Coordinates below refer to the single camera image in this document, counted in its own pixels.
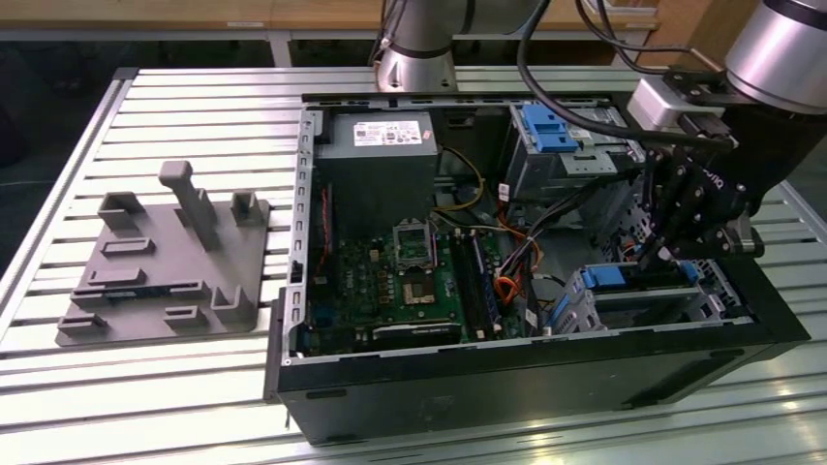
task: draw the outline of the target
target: gray plastic stand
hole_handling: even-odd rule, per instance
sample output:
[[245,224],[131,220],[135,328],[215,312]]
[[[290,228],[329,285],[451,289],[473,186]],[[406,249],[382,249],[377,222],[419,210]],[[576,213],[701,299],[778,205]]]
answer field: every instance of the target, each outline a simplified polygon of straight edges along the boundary
[[189,162],[166,162],[161,183],[179,204],[142,205],[131,192],[103,198],[106,222],[57,342],[62,346],[250,331],[270,205],[254,193],[213,204]]

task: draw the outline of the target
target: green motherboard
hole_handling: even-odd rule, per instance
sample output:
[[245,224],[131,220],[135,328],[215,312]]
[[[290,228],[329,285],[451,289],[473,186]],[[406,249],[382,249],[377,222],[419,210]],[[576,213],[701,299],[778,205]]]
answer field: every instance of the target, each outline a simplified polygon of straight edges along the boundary
[[[433,234],[427,240],[417,234],[399,234],[395,241],[391,234],[366,240],[342,240],[327,271],[317,276],[311,287],[310,354],[335,355],[378,350],[378,347],[394,348],[395,345],[375,344],[378,330],[402,331],[399,328],[407,327],[421,330],[449,327],[455,331],[453,342],[467,343],[483,338],[478,328],[493,328],[497,320],[498,337],[519,336],[519,324],[514,318],[501,318],[498,303],[491,301],[494,296],[486,300],[486,291],[493,294],[491,282],[478,284],[475,292],[481,296],[478,300],[469,300],[466,275],[474,273],[465,270],[465,263],[458,263],[461,259],[455,255],[461,250],[458,244],[470,242],[473,235],[478,253],[467,260],[474,270],[485,269],[490,281],[502,258],[497,238],[487,232],[466,232],[462,236]],[[402,264],[418,260],[418,264]],[[427,345],[449,340],[437,339]]]

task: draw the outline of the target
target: power supply label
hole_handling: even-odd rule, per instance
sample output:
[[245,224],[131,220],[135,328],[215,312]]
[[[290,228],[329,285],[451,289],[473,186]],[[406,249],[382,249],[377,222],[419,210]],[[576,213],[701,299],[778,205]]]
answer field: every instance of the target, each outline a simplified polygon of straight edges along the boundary
[[353,143],[369,145],[411,145],[423,143],[419,121],[370,121],[353,125]]

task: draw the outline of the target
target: metal slatted surface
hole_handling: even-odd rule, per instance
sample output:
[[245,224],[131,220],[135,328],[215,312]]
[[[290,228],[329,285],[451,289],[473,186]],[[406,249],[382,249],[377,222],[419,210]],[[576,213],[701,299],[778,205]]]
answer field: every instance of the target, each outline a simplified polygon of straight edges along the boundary
[[[550,90],[629,91],[632,73],[538,72]],[[825,229],[788,186],[757,217],[760,260],[813,342],[746,366],[676,405],[625,413],[385,439],[315,449],[283,406],[261,402],[270,310],[286,272],[293,170],[303,92],[373,91],[365,69],[147,70],[113,89],[47,205],[27,255],[5,285],[0,316],[0,462],[131,459],[139,463],[726,463],[824,459],[827,436],[827,246]],[[469,91],[525,90],[514,70],[467,68]],[[241,337],[118,349],[62,349],[57,321],[102,227],[109,190],[142,202],[174,198],[155,179],[189,159],[193,181],[227,200],[255,188],[271,204],[262,318]]]

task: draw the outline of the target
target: motherboard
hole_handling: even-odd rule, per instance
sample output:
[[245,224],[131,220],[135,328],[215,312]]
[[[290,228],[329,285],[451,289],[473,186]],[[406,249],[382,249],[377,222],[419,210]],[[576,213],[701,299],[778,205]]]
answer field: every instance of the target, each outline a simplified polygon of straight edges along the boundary
[[494,295],[498,241],[403,221],[393,233],[341,240],[311,287],[313,356],[517,337]]

